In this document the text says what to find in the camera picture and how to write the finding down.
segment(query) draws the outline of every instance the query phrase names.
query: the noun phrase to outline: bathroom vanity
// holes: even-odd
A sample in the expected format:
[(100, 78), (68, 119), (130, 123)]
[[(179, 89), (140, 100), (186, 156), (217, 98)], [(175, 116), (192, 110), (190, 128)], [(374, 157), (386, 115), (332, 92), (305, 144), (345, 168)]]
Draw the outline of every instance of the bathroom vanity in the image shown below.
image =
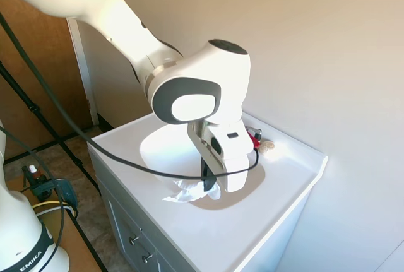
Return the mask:
[[(246, 113), (243, 121), (262, 129), (275, 149), (260, 157), (243, 189), (222, 190), (218, 201), (163, 201), (179, 191), (173, 179), (117, 163), (89, 146), (117, 243), (137, 272), (276, 270), (328, 157)], [(186, 125), (166, 125), (153, 114), (93, 140), (153, 170), (200, 175)]]

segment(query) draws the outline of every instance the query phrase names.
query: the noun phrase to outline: gray cabinet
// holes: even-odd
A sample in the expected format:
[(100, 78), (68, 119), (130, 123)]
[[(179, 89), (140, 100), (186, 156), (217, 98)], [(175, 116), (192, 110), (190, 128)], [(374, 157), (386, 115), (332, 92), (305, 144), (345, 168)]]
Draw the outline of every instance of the gray cabinet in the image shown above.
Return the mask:
[(100, 189), (119, 248), (136, 272), (174, 272), (102, 183)]
[(136, 272), (194, 272), (108, 168), (90, 155), (117, 244)]

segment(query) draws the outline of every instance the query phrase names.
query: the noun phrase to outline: door frame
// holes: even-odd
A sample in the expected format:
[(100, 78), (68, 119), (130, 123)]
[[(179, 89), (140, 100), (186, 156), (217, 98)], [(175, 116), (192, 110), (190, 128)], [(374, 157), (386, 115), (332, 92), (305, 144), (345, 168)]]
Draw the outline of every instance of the door frame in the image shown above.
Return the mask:
[(95, 105), (93, 87), (91, 84), (90, 73), (88, 72), (83, 44), (81, 43), (80, 31), (78, 30), (77, 21), (74, 18), (66, 18), (66, 20), (68, 22), (71, 41), (73, 43), (74, 53), (76, 54), (77, 58), (78, 69), (80, 70), (80, 76), (84, 86), (88, 108), (90, 109), (91, 120), (93, 121), (93, 125), (97, 126), (99, 124), (97, 106)]

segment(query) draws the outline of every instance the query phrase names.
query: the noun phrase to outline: wooden door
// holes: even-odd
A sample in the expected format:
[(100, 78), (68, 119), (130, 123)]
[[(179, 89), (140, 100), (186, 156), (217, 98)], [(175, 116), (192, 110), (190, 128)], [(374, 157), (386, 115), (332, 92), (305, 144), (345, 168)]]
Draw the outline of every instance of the wooden door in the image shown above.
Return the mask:
[[(22, 0), (0, 0), (0, 11), (68, 114), (80, 127), (90, 127), (92, 120), (66, 19), (45, 15)], [(73, 132), (1, 27), (0, 61), (61, 136)], [(31, 148), (54, 140), (1, 76), (0, 119)], [(6, 158), (23, 152), (7, 141)]]

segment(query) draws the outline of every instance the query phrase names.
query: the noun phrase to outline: tile floor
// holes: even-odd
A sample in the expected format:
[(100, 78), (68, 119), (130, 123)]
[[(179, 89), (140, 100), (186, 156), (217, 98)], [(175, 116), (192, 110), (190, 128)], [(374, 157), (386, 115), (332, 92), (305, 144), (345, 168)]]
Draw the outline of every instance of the tile floor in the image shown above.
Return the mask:
[[(95, 128), (87, 134), (94, 137), (101, 133), (99, 128)], [(66, 144), (83, 162), (87, 172), (95, 179), (95, 172), (86, 143), (80, 137), (76, 137), (69, 139)], [(80, 169), (70, 160), (59, 145), (42, 150), (37, 154), (44, 160), (55, 177), (70, 180), (79, 201), (78, 210), (80, 214), (77, 221), (108, 271), (133, 272), (134, 270), (118, 250), (101, 196), (90, 181), (81, 173)], [(31, 156), (5, 165), (6, 180), (18, 177), (22, 174), (22, 166), (30, 164), (38, 166), (38, 163)]]

